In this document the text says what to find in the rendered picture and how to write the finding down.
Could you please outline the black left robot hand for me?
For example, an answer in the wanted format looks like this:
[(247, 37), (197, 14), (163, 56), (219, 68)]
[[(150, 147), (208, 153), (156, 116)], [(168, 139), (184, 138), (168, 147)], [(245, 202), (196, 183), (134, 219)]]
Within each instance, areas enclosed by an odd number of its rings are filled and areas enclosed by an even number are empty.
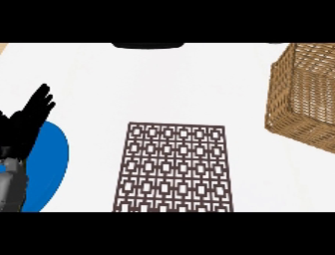
[(49, 87), (42, 84), (24, 108), (9, 118), (0, 111), (0, 162), (6, 158), (27, 158), (54, 105)]

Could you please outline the brown wicker basket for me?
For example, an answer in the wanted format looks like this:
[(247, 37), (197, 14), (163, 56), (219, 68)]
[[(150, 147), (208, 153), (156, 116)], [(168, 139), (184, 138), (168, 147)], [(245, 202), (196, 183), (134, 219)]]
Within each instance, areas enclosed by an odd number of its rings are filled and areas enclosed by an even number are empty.
[(335, 153), (335, 43), (292, 43), (270, 66), (264, 128)]

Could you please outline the brown patterned placemat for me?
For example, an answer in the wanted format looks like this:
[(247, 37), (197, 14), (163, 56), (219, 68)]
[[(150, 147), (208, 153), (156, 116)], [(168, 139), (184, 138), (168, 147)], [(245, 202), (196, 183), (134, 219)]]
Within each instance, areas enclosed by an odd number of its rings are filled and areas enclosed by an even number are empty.
[(233, 210), (222, 126), (128, 124), (113, 210)]

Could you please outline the blue round plate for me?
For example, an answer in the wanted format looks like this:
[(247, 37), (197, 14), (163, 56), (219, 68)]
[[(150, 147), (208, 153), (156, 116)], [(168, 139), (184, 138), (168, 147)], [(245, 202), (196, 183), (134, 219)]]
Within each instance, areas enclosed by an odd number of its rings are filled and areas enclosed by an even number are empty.
[(69, 144), (64, 133), (43, 122), (35, 145), (26, 160), (26, 201), (21, 212), (37, 212), (58, 189), (69, 163)]

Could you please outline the black rounded appliance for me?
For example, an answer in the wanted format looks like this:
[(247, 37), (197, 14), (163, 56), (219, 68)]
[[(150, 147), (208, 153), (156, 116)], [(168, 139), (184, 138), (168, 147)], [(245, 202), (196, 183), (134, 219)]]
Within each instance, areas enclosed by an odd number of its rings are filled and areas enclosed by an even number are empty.
[(122, 49), (172, 49), (182, 46), (182, 43), (111, 43), (116, 48)]

